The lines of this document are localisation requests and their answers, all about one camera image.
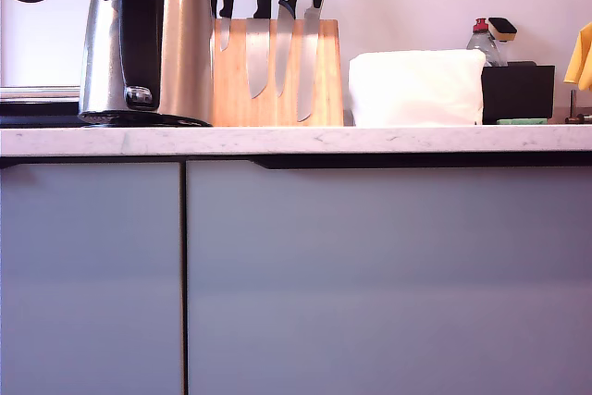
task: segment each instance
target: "red cap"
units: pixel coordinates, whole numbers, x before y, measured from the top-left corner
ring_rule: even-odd
[[[489,25],[485,22],[485,18],[477,19],[477,23],[473,26],[473,32],[489,31]]]

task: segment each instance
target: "yellow cloth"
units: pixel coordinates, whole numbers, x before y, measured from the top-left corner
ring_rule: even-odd
[[[592,90],[592,22],[577,36],[572,61],[565,74],[565,82],[577,83],[580,90]]]

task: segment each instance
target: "kettle handle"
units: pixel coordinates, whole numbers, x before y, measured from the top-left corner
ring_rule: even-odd
[[[129,108],[160,105],[160,66],[165,0],[119,0],[119,48]]]

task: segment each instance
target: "countertop edge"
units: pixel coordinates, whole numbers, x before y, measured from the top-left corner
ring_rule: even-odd
[[[0,157],[592,152],[588,126],[0,130]]]

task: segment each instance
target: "kettle base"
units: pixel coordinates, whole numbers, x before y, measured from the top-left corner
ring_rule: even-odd
[[[84,112],[78,117],[91,125],[109,127],[212,127],[199,119],[142,111]]]

